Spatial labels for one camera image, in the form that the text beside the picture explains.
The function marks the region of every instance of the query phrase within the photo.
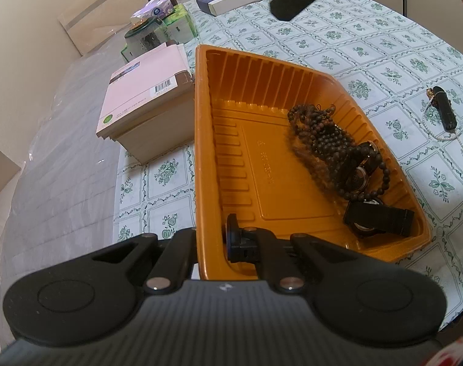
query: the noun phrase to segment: tablecloth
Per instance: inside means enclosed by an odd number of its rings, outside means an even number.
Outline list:
[[[369,117],[405,172],[432,229],[424,249],[399,261],[440,285],[445,326],[463,310],[463,150],[440,143],[421,123],[426,88],[447,91],[463,126],[463,55],[428,30],[372,0],[317,0],[291,22],[280,22],[269,0],[212,17],[186,7],[199,37],[185,45],[194,70],[196,45],[250,51],[336,77]],[[427,123],[443,133],[428,109]],[[140,166],[121,150],[113,240],[143,232],[170,238],[195,226],[193,144]]]

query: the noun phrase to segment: barcode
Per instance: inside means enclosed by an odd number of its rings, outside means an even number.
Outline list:
[[[162,89],[165,89],[167,87],[170,87],[170,78],[168,80],[165,80],[164,82],[161,82],[160,84],[155,86],[155,93],[160,92]]]

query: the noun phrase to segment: watch face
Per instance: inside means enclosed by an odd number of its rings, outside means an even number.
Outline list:
[[[379,204],[383,204],[382,201],[379,199],[379,198],[375,198],[375,199],[371,199],[370,201],[364,201],[364,203],[370,203],[372,205],[379,205]],[[368,232],[371,232],[371,231],[374,231],[374,228],[367,228],[367,227],[364,227],[362,225],[359,225],[357,223],[354,223],[355,227],[357,229],[359,229],[360,231],[363,231],[365,233],[368,233]]]

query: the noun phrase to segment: green box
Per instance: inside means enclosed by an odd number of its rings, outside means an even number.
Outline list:
[[[178,4],[174,8],[175,12],[163,21],[170,33],[170,39],[185,44],[197,36],[196,27],[184,5]]]

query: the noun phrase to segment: pink book cover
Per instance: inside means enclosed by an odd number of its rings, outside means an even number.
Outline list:
[[[189,70],[179,47],[161,44],[111,75],[96,133],[177,87],[175,75]]]

